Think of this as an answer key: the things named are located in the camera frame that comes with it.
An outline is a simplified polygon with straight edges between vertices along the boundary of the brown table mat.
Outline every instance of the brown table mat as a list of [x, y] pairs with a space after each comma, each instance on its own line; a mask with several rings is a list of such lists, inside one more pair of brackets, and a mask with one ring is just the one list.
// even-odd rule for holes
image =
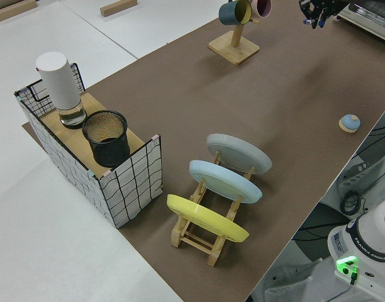
[[[245, 26], [260, 51], [239, 66], [208, 48], [231, 30], [215, 20], [88, 89], [142, 140], [162, 135], [164, 193], [120, 232], [184, 301], [244, 301], [385, 109], [385, 42], [344, 21], [312, 30], [303, 19], [297, 1], [274, 1]], [[362, 122], [354, 134], [338, 126], [349, 113]], [[201, 251], [170, 246], [177, 216], [165, 204], [194, 191], [189, 161], [211, 160], [211, 133], [244, 139], [274, 164], [252, 178], [264, 197], [235, 218], [250, 236], [227, 242], [214, 268]], [[226, 214], [230, 203], [207, 194], [202, 204]]]

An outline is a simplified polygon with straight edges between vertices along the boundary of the white cylindrical container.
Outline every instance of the white cylindrical container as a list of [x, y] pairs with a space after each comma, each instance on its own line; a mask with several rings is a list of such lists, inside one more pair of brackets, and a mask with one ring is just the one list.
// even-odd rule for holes
[[80, 128], [86, 111], [67, 57], [60, 52], [44, 53], [37, 58], [36, 68], [59, 113], [61, 123], [67, 128]]

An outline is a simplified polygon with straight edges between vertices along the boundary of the dark green mug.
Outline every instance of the dark green mug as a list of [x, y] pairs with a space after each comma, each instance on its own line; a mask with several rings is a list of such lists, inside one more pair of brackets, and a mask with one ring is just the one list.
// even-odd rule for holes
[[219, 20], [223, 25], [245, 24], [250, 18], [251, 4], [248, 0], [229, 0], [219, 9]]

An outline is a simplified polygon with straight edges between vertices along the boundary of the grid pattern storage box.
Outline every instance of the grid pattern storage box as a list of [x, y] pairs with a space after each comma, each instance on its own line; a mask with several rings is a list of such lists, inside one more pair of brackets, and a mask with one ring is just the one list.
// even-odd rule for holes
[[[85, 88], [78, 66], [72, 64], [71, 69], [78, 90], [83, 94]], [[151, 200], [162, 193], [162, 152], [159, 135], [144, 143], [132, 131], [127, 130], [131, 157], [115, 169], [104, 168], [93, 160], [81, 129], [54, 130], [51, 121], [59, 124], [60, 121], [42, 80], [14, 94], [54, 164], [114, 227], [119, 228], [136, 217]], [[104, 109], [87, 93], [82, 95], [82, 102], [88, 114]], [[71, 147], [71, 140], [63, 135], [63, 132], [82, 136], [72, 141], [84, 141], [86, 147], [83, 145], [77, 151]]]

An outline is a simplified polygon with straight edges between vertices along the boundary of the black mesh pencil holder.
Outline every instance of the black mesh pencil holder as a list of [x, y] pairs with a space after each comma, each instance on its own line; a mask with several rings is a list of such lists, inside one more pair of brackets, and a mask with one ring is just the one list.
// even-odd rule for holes
[[92, 113], [82, 125], [94, 160], [103, 167], [118, 167], [130, 157], [126, 131], [125, 117], [111, 110]]

